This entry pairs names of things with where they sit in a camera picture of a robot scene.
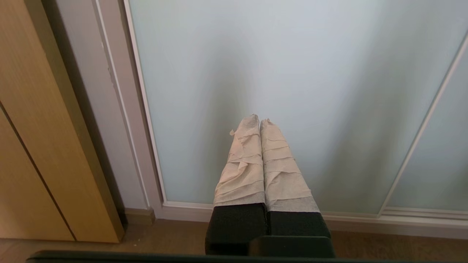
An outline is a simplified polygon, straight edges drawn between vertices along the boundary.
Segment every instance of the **floor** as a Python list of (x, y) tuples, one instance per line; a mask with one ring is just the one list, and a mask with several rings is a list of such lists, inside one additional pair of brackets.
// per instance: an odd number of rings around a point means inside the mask
[[(120, 244), (67, 241), (0, 240), (0, 262), (24, 262), (34, 252), (55, 250), (204, 254), (208, 224), (157, 220), (152, 226), (130, 225)], [(468, 262), (468, 240), (384, 234), (332, 232), (338, 257)]]

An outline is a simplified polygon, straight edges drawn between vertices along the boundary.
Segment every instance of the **wooden door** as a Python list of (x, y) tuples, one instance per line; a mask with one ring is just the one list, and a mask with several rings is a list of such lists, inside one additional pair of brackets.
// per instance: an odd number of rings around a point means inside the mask
[(0, 134), (0, 238), (73, 241), (2, 110)]
[(119, 242), (123, 228), (40, 0), (0, 1), (0, 102), (76, 240)]

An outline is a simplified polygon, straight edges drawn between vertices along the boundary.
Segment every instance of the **legs wrapped in toilet paper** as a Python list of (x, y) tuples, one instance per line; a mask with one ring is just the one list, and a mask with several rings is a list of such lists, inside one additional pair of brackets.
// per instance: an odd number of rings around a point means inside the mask
[(214, 193), (214, 206), (265, 203), (258, 116), (243, 118)]
[(320, 212), (279, 128), (266, 119), (260, 133), (267, 210)]

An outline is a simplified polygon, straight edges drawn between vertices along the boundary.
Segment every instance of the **frosted glass door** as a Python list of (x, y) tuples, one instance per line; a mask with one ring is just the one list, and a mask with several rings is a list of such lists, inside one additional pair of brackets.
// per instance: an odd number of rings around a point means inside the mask
[(465, 51), (388, 205), (468, 211), (467, 73)]
[(468, 2), (130, 1), (168, 201), (212, 203), (240, 120), (282, 130), (323, 211), (379, 211)]

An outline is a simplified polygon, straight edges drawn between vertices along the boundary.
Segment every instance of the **baseboard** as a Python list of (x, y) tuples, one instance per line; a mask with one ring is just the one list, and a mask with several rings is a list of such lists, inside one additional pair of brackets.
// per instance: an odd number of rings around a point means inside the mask
[[(208, 204), (165, 202), (162, 218), (209, 222), (212, 210)], [(322, 214), (332, 231), (468, 239), (468, 212), (389, 207), (379, 218), (364, 213)]]
[(124, 211), (119, 213), (120, 220), (122, 224), (129, 225), (147, 225), (150, 226), (153, 224), (155, 217), (154, 211), (150, 209), (134, 209), (134, 208), (125, 208)]

